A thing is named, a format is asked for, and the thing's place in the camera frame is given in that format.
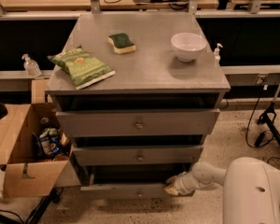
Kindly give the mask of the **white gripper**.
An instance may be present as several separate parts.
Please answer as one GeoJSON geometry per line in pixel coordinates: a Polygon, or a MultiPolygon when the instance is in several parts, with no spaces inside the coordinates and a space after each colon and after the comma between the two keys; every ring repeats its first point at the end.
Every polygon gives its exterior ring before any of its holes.
{"type": "Polygon", "coordinates": [[[178,194],[188,195],[198,188],[198,181],[192,172],[184,172],[179,175],[171,176],[165,181],[165,183],[166,185],[175,183],[174,187],[167,186],[164,188],[168,194],[174,196],[177,196],[178,194]]]}

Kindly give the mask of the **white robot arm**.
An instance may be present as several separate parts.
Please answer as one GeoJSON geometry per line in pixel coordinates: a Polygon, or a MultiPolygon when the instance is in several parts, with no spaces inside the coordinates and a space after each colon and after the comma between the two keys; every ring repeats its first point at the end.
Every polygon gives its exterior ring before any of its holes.
{"type": "Polygon", "coordinates": [[[280,224],[280,170],[249,157],[222,169],[205,161],[167,179],[164,190],[188,195],[223,187],[223,224],[280,224]]]}

